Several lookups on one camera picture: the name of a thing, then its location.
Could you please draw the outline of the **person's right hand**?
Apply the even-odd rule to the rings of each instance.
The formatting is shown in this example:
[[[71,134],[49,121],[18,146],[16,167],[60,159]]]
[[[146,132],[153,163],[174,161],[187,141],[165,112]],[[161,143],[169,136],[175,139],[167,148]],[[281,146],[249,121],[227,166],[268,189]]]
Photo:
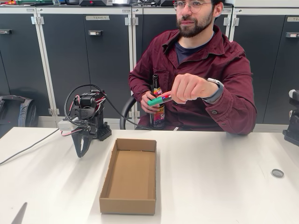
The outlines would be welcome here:
[[[148,105],[148,101],[155,99],[155,97],[151,94],[151,91],[147,91],[145,93],[142,94],[141,97],[141,108],[149,114],[154,114],[157,112],[157,108],[154,106],[149,106]]]

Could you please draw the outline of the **person's left hand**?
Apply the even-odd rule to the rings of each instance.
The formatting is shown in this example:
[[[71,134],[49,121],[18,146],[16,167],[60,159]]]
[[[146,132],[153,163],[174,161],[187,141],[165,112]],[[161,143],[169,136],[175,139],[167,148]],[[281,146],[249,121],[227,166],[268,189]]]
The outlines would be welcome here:
[[[197,98],[207,98],[219,89],[218,85],[189,73],[177,75],[171,89],[171,97],[178,104]]]

